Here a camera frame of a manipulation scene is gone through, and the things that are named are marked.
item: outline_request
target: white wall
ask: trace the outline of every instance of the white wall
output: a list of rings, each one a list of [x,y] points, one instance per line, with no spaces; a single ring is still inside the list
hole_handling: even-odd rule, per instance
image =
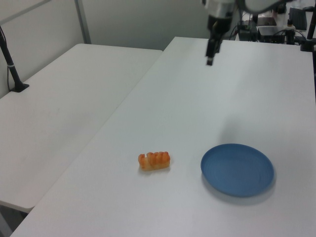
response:
[[[51,0],[1,27],[21,81],[83,43],[74,0]],[[1,52],[0,98],[7,92],[6,62]]]
[[[164,50],[175,36],[208,38],[200,0],[82,0],[91,42]]]
[[[49,0],[0,0],[0,24],[14,19]]]

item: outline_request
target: black cable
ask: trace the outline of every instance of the black cable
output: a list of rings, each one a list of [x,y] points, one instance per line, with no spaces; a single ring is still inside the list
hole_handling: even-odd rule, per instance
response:
[[[300,40],[299,38],[298,38],[298,36],[294,36],[297,40]]]
[[[9,92],[11,91],[10,86],[9,86],[9,67],[6,67],[6,82],[8,84],[8,90]]]
[[[232,34],[233,34],[233,32],[234,32],[234,30],[235,30],[236,27],[237,27],[237,26],[234,26],[234,28],[233,28],[233,30],[232,30],[232,32],[231,32],[231,36],[229,36],[229,40],[231,40]]]
[[[272,36],[275,36],[275,35],[277,35],[278,33],[281,33],[281,32],[285,32],[286,30],[281,30],[281,31],[278,31],[278,32],[276,32],[274,35],[272,35]]]
[[[1,26],[0,26],[0,32],[1,32],[1,34],[3,35],[4,42],[5,42],[5,45],[6,45],[6,38],[5,38],[5,35],[4,35],[4,32],[3,32],[2,28],[1,28]]]
[[[303,36],[303,38],[306,40],[305,36],[304,36],[301,32],[299,32],[299,31],[294,31],[294,32],[299,33],[299,34],[300,34],[301,36]]]
[[[6,45],[6,37],[5,37],[5,34],[4,34],[1,26],[0,26],[0,33],[2,34],[4,42],[5,42],[5,45]],[[9,86],[9,67],[8,66],[6,66],[6,83],[8,85],[8,90],[10,92],[11,89],[10,89],[10,86]]]

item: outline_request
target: white table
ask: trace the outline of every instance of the white table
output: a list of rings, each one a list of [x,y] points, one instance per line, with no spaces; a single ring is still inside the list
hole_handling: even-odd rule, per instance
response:
[[[224,41],[208,67],[206,44],[175,38],[12,237],[315,236],[312,54]],[[223,143],[267,155],[272,188],[237,198],[210,187],[200,161]],[[150,151],[168,151],[170,169],[140,171]]]
[[[0,204],[29,212],[162,54],[79,44],[0,100]]]

